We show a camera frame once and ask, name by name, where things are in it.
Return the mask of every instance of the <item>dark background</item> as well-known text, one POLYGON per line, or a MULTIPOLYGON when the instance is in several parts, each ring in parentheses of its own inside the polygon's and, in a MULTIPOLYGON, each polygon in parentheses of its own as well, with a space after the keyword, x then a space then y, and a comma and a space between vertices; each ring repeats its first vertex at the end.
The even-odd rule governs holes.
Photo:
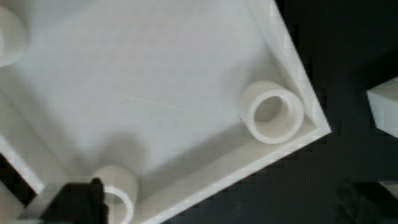
MULTIPOLYGON (((335 224, 342 181, 398 180, 398 139, 376 128, 367 98, 398 76, 398 0, 278 3, 335 132, 169 224, 335 224)), ((4 159, 0 179, 29 203, 4 159)))

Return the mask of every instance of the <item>white cylinder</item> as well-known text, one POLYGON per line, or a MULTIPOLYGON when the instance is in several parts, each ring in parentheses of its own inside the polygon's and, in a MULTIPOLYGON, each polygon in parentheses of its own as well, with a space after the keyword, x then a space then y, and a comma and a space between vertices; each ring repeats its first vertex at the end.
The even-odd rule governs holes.
POLYGON ((97 171, 93 178, 100 178, 104 181, 109 223, 130 224, 139 192, 138 178, 120 166, 104 167, 97 171))
POLYGON ((303 126, 305 108, 299 97, 274 82, 260 81, 246 88, 239 113, 255 138, 264 143, 280 144, 290 140, 303 126), (258 113, 267 113, 260 111, 260 107, 276 111, 265 121, 257 116, 258 113))
POLYGON ((20 18, 0 7, 0 67, 17 63, 26 55, 29 35, 20 18))

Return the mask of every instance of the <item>black object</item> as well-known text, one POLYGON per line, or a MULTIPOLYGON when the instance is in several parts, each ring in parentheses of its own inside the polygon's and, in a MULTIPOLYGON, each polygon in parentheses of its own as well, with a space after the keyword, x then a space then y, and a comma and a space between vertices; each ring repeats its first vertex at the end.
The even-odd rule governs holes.
POLYGON ((68 184, 42 216, 45 224, 107 224, 109 208, 104 203, 102 180, 68 184))
POLYGON ((342 224, 398 224, 398 199, 379 182, 344 183, 338 196, 342 224))

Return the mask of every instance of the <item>white tray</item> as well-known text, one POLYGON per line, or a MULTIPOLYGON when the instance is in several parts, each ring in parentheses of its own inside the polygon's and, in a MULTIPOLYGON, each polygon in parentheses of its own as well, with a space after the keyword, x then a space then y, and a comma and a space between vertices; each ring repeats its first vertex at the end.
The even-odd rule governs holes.
POLYGON ((0 70, 0 152, 38 192, 132 169, 134 223, 161 223, 329 132, 273 0, 6 0, 31 33, 0 70), (237 102, 273 80, 297 94, 294 139, 260 143, 237 102))

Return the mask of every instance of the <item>white plastic piece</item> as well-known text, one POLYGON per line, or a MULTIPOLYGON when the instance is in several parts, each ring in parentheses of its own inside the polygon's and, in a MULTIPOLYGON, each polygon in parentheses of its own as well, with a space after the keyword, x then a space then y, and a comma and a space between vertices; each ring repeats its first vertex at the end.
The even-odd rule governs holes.
POLYGON ((368 90, 377 128, 398 138, 398 78, 368 90))
POLYGON ((253 83, 241 96, 239 111, 257 139, 269 144, 287 142, 303 126, 305 108, 299 97, 283 86, 271 81, 253 83), (267 113, 258 111, 262 105, 269 111, 280 110, 267 121, 257 118, 257 113, 267 113))
POLYGON ((0 7, 0 67, 15 64, 27 52, 29 36, 20 18, 0 7))
POLYGON ((127 167, 141 184, 132 223, 159 224, 331 132, 276 2, 2 2, 29 12, 34 41, 2 69, 24 117, 0 113, 0 135, 18 136, 0 150, 33 186, 56 182, 47 161, 74 177, 127 167), (257 140, 237 113, 260 80, 285 86, 306 109, 281 144, 257 140), (17 118, 38 133, 10 128, 17 118))
POLYGON ((136 175, 120 166, 104 167, 93 177, 104 181, 109 223, 130 224, 134 220, 139 184, 136 175))

